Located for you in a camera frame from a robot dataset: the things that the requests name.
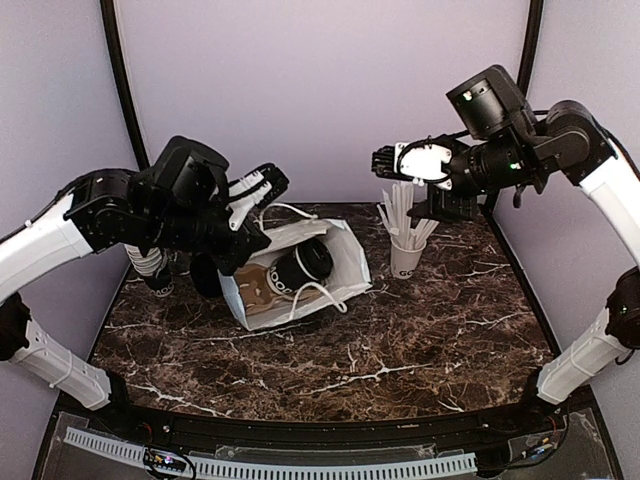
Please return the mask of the stack of black lids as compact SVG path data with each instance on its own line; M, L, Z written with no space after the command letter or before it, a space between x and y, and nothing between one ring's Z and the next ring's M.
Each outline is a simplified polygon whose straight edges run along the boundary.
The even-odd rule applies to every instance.
M218 269L210 255L205 253L193 255L189 272L193 286L200 296L207 299L222 296Z

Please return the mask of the stack of paper cups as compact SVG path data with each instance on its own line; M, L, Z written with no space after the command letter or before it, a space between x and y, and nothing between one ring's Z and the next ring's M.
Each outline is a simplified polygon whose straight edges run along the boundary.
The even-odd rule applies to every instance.
M133 269L158 298L170 295L174 282L169 269L167 254L158 247L144 253L139 247L124 245Z

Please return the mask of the white cup holding straws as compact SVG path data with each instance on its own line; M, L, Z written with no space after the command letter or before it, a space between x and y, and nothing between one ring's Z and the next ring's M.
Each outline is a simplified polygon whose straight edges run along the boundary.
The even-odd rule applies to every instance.
M400 280L411 278L425 247L425 243L418 248L401 247L398 240L392 237L390 250L390 271L392 276Z

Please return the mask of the brown cardboard cup carrier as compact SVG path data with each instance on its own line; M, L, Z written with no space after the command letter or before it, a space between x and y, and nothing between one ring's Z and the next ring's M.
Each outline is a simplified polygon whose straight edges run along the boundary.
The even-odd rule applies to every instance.
M247 317L293 301L292 294L280 293L271 286L268 269L262 265L248 264L236 271L234 279Z

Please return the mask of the black paper coffee cup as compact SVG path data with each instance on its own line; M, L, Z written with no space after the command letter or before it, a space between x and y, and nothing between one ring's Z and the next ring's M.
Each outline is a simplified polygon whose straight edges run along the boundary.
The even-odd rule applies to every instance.
M280 295L294 295L306 279L295 253L278 258L267 271L269 287Z

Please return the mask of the white paper bag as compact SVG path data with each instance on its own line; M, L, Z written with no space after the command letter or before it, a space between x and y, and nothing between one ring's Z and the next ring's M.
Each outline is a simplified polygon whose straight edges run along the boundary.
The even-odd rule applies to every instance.
M292 302L247 317L239 288L232 276L219 275L222 295L233 317L247 330L274 328L301 319L325 307L333 306L339 312L347 311L346 301L372 287L371 276L363 247L345 220L320 218L293 206L288 207L299 218L280 226L265 226L264 216L257 221L271 239L264 250L254 253L247 264L259 264L267 269L280 257L295 253L296 246L311 238L318 238L329 249L334 266L324 281L312 278L295 292Z

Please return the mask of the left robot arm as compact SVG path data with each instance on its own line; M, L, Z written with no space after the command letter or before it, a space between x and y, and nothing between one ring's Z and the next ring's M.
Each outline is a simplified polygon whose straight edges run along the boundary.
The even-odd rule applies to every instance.
M124 381L93 367L53 340L31 317L21 288L54 269L114 245L143 256L165 249L207 254L229 276L270 240L248 215L289 184L265 163L236 180L227 159L183 136L172 137L157 161L133 171L107 168L62 188L34 218L1 240L1 358L36 374L85 409L101 411L120 436L141 427Z

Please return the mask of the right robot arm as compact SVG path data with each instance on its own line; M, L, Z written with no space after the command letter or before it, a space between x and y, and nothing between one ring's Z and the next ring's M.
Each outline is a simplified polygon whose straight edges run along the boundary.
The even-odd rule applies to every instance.
M519 205L527 187L542 192L561 172L601 211L632 256L639 257L639 172L620 142L573 100L554 104L537 119L525 95L501 65L492 65L447 94L475 145L451 135L395 148L393 169L433 187L410 210L418 218L457 217L462 201L513 187ZM622 274L591 326L537 373L533 395L516 405L510 424L534 432L549 405L564 402L620 355L639 349L639 269Z

